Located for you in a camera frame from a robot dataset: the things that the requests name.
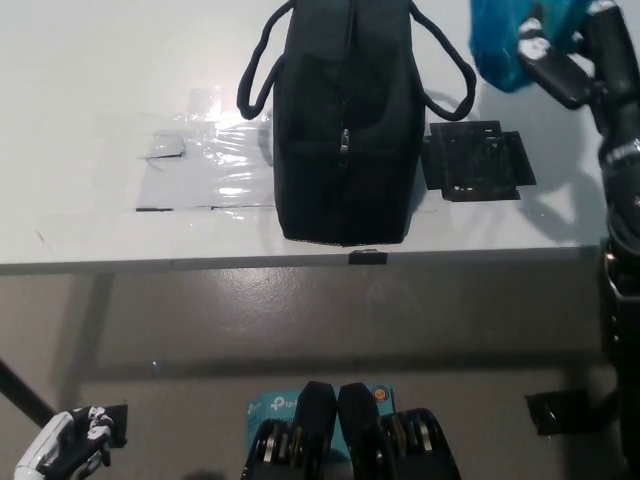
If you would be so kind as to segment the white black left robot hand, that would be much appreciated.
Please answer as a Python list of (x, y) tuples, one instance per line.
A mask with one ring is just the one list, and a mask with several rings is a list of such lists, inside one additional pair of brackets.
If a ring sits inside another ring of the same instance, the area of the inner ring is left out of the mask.
[(13, 478), (86, 479), (111, 464), (115, 423), (103, 407), (56, 414), (18, 461)]

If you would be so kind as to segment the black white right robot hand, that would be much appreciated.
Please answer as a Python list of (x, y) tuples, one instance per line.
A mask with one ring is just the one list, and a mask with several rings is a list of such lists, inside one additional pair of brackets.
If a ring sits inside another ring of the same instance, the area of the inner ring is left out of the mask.
[(518, 58), (536, 84), (568, 110), (591, 108), (605, 163), (639, 153), (639, 66), (622, 9), (591, 1), (578, 29), (579, 54), (593, 63), (588, 74), (547, 38), (543, 7), (536, 3), (518, 29)]

